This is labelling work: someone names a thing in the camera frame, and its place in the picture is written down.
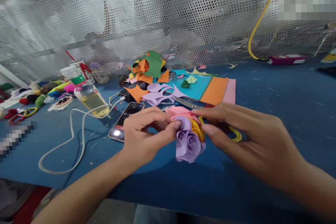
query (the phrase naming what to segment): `phone charging cable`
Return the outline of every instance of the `phone charging cable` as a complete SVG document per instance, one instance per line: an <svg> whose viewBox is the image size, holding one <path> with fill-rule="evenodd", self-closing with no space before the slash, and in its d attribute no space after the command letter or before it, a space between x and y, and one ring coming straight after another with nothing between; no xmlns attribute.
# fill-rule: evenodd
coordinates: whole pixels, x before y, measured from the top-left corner
<svg viewBox="0 0 336 224"><path fill-rule="evenodd" d="M84 155L84 151L85 151L85 139L84 139L84 124L85 124L85 117L86 117L87 115L89 115L89 116L92 116L92 117L95 117L95 118L102 119L102 118L108 116L109 113L112 111L112 109L114 108L114 106L115 106L118 102L125 100L125 97L122 96L117 102L115 102L113 105L111 105L111 98L112 98L113 96L116 96L116 95L119 95L119 94L120 94L120 93L116 93L115 95L112 95L112 96L110 97L109 101L108 101L108 104L101 105L101 106L99 106L99 107L97 107L97 108L91 109L91 110L88 111L88 112L84 112L84 111L79 110L79 109L77 109L77 108L73 108L73 109L71 110L71 112L70 112L70 130L71 130L71 138L70 138L68 141L66 141L66 142L64 142L64 143L62 143L62 144L56 146L55 148L51 149L51 150L48 151L46 154L44 154L44 155L40 158L40 160L39 160L39 162L38 162L38 163L39 163L39 164L38 164L39 169L40 169L41 171L46 172L46 173L49 173L49 174L57 174L57 175L60 175L60 174L66 174L66 173L71 172L72 170L74 170L74 169L78 166L78 164L80 163L80 161L82 160L82 157L83 157L83 155ZM108 112L106 115L104 115L103 117L97 117L97 116L95 116L95 115L90 114L92 111L94 111L94 110L96 110L96 109L99 109L99 108L101 108L101 107L104 107L104 106L111 106L111 109L110 109L109 112ZM56 149L58 149L59 147L61 147L61 146L65 145L65 144L67 144L68 142L70 142L70 141L74 138L74 136L75 136L75 135L74 135L74 129L73 129L73 127L72 127L72 112L73 112L73 111L78 111L78 112L81 112L81 113L85 114L85 115L83 116L83 120L82 120L82 143L81 143L81 145L82 145L82 152L81 152L81 154L80 154L80 157L79 157L77 163L76 163L70 170L67 170L67 171L59 171L59 172L58 172L58 171L51 171L51 170L48 170L48 169L44 168L44 166L43 166L43 164L42 164L43 159L44 159L46 156L48 156L51 152L53 152L54 150L56 150Z"/></svg>

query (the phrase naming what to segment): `scissor blade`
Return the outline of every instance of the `scissor blade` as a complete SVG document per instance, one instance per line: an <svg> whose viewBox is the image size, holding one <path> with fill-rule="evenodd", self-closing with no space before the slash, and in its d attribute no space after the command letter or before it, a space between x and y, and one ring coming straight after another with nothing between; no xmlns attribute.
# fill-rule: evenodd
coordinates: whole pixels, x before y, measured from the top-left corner
<svg viewBox="0 0 336 224"><path fill-rule="evenodd" d="M179 98L179 97L176 97L176 96L173 96L173 98L174 98L175 101L181 103L182 105L184 105L184 106L186 106L186 107L188 107L190 109L201 109L202 108L201 106L197 106L197 105L195 105L193 103L185 101L182 98Z"/></svg>

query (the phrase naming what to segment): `person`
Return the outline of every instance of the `person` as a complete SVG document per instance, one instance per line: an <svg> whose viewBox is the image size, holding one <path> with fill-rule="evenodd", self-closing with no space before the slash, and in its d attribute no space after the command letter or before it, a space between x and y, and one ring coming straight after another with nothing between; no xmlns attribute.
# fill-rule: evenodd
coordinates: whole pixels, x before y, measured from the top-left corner
<svg viewBox="0 0 336 224"><path fill-rule="evenodd" d="M245 132L248 140L236 143L220 128L202 126L213 144L247 172L322 218L336 220L336 180L302 157L279 118L228 103L192 112ZM164 129L148 133L153 123ZM157 107L131 115L124 122L123 149L62 191L32 223L86 223L116 185L175 140L180 125Z"/></svg>

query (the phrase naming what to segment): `yellow hose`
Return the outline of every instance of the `yellow hose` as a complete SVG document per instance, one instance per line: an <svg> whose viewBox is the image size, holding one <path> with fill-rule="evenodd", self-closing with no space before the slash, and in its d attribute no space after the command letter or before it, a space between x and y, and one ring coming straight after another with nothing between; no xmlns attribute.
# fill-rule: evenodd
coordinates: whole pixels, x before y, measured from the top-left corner
<svg viewBox="0 0 336 224"><path fill-rule="evenodd" d="M247 45L248 53L249 53L249 54L251 55L251 57L254 58L255 60L259 60L259 59L258 59L258 58L252 53L252 51L251 51L251 43L252 43L252 39L253 39L253 36L254 36L254 34L255 34L255 32L256 32L256 30L257 30L257 28L258 28L258 26L259 26L259 24L260 24L260 22L261 22L261 20L262 20L262 18L264 17L265 12L267 11L267 8L268 8L269 4L271 3L271 1L272 1L272 0L268 0L268 1L267 1L267 4L266 4L266 6L265 6L265 8L264 8L264 10L263 10L263 12L262 12L262 14L260 15L260 18L259 18L258 22L256 23L256 25L255 25L255 27L254 27L252 33L251 33L250 39L249 39L249 41L248 41L248 45Z"/></svg>

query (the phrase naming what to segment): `yellow scissor handle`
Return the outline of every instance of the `yellow scissor handle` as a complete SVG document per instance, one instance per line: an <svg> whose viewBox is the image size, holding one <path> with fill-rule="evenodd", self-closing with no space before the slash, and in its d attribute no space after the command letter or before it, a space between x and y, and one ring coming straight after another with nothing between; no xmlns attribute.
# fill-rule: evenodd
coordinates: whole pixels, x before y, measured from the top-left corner
<svg viewBox="0 0 336 224"><path fill-rule="evenodd" d="M198 117L199 121L201 122L201 124L205 124L204 121L203 121L203 117ZM233 128L232 126L229 126L229 129L236 135L235 138L231 139L232 141L234 142L240 142L243 137L242 137L242 134L236 129L236 128Z"/></svg>

